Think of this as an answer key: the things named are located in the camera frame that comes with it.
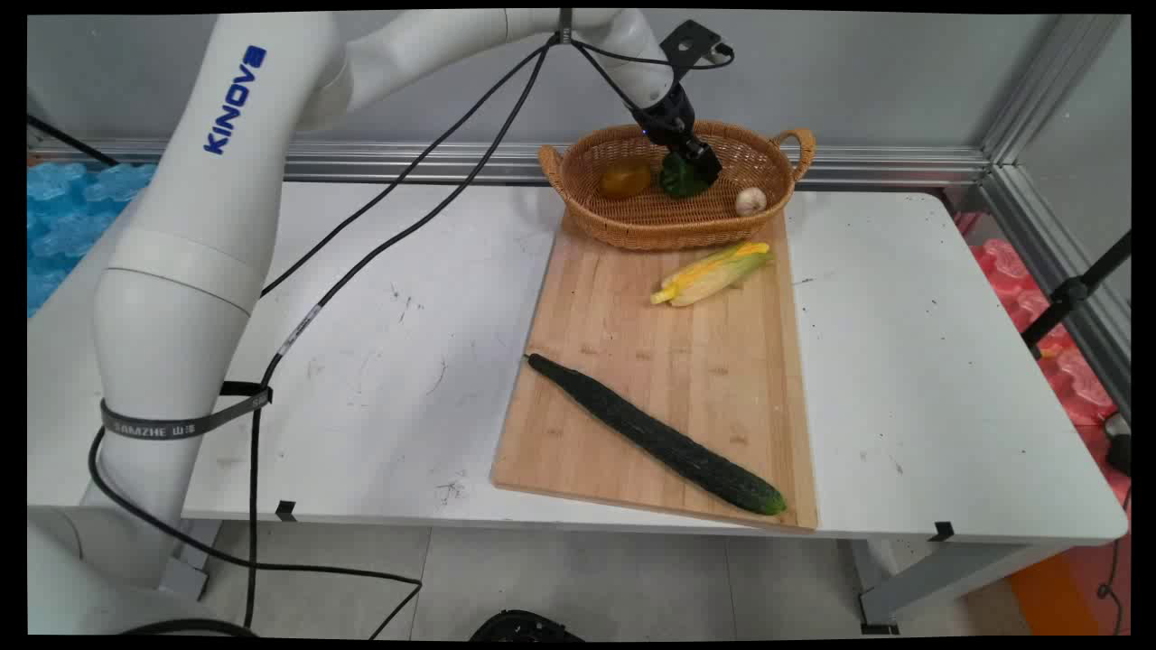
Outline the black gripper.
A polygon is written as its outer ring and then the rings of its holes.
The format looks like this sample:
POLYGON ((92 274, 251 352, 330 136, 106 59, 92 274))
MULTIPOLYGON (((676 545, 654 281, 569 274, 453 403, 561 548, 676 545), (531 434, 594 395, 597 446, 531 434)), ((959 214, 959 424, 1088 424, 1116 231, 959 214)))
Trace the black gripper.
POLYGON ((668 149, 669 172, 694 172, 705 189, 714 185, 722 165, 713 148, 694 135, 696 116, 681 84, 652 108, 631 108, 630 113, 651 143, 668 149))

